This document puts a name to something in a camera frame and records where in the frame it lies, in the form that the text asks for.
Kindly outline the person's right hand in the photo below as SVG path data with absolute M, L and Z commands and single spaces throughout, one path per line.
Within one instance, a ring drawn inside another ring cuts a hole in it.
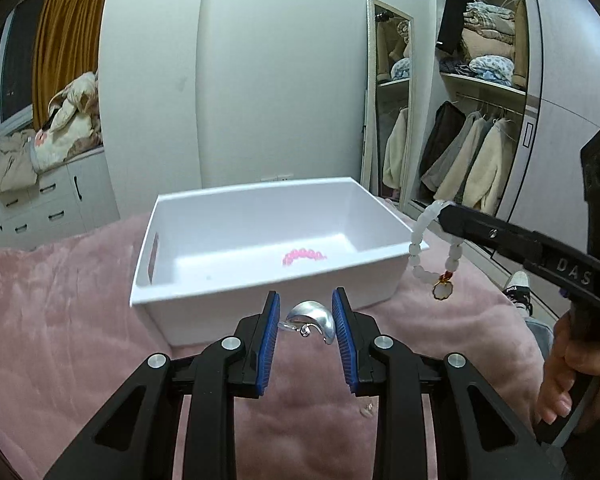
M 535 404 L 536 418 L 551 425 L 572 411 L 571 390 L 577 374 L 600 378 L 600 344 L 588 344 L 571 336 L 571 320 L 564 314 L 554 327 L 554 342 L 545 360 L 543 380 Z M 585 431 L 600 420 L 600 388 L 584 410 L 577 430 Z

